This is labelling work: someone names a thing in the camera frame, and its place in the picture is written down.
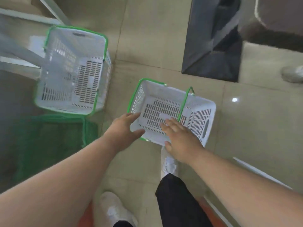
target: hand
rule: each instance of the hand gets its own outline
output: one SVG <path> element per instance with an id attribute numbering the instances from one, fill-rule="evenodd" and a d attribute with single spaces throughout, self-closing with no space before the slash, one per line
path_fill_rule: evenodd
<path id="1" fill-rule="evenodd" d="M 167 125 L 161 123 L 160 126 L 172 142 L 165 141 L 167 151 L 180 162 L 190 164 L 204 147 L 187 127 L 174 118 L 165 122 Z"/>
<path id="2" fill-rule="evenodd" d="M 117 151 L 123 151 L 128 148 L 135 140 L 140 138 L 144 133 L 144 129 L 131 132 L 130 125 L 140 116 L 139 113 L 126 113 L 116 118 L 111 126 L 104 133 L 103 138 L 110 142 Z"/>

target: black pants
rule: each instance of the black pants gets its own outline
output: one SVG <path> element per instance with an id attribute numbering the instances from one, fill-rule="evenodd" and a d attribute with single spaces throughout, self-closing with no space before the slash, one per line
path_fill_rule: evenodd
<path id="1" fill-rule="evenodd" d="M 180 178 L 166 175 L 157 188 L 156 197 L 163 227 L 212 227 L 207 215 Z M 133 226 L 127 221 L 119 221 L 114 227 Z"/>

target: shoe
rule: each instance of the shoe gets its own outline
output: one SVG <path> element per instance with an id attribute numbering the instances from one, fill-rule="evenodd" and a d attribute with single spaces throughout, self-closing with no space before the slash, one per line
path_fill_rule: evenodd
<path id="1" fill-rule="evenodd" d="M 163 146 L 161 149 L 161 179 L 169 173 L 179 177 L 179 162 Z"/>
<path id="2" fill-rule="evenodd" d="M 287 66 L 281 69 L 282 79 L 290 83 L 303 82 L 303 66 Z"/>
<path id="3" fill-rule="evenodd" d="M 100 196 L 100 206 L 108 217 L 111 227 L 118 221 L 127 221 L 133 227 L 138 227 L 137 219 L 130 211 L 124 208 L 121 200 L 114 193 L 104 192 Z"/>

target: forearm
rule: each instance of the forearm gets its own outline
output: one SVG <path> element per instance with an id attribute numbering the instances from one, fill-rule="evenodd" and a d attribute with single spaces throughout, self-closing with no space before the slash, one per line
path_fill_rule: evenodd
<path id="1" fill-rule="evenodd" d="M 118 150 L 104 137 L 0 195 L 0 226 L 75 226 Z"/>
<path id="2" fill-rule="evenodd" d="M 300 194 L 243 170 L 207 150 L 191 167 L 243 226 L 302 226 Z"/>

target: tile floor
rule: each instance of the tile floor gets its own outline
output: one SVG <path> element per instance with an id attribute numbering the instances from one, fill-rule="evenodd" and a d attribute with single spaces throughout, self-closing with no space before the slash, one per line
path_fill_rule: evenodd
<path id="1" fill-rule="evenodd" d="M 196 95 L 217 105 L 208 149 L 229 160 L 236 156 L 303 192 L 303 86 L 279 76 L 281 67 L 303 64 L 302 53 L 244 43 L 239 83 L 182 75 L 191 0 L 57 2 L 74 26 L 109 37 L 115 67 L 104 124 L 126 112 L 143 77 L 182 90 L 193 86 Z M 121 198 L 140 227 L 161 226 L 154 196 L 160 180 L 160 149 L 139 140 L 115 157 L 95 195 L 96 226 L 104 226 L 98 197 L 106 190 Z M 182 165 L 180 177 L 194 196 L 206 193 L 226 213 L 193 170 Z"/>

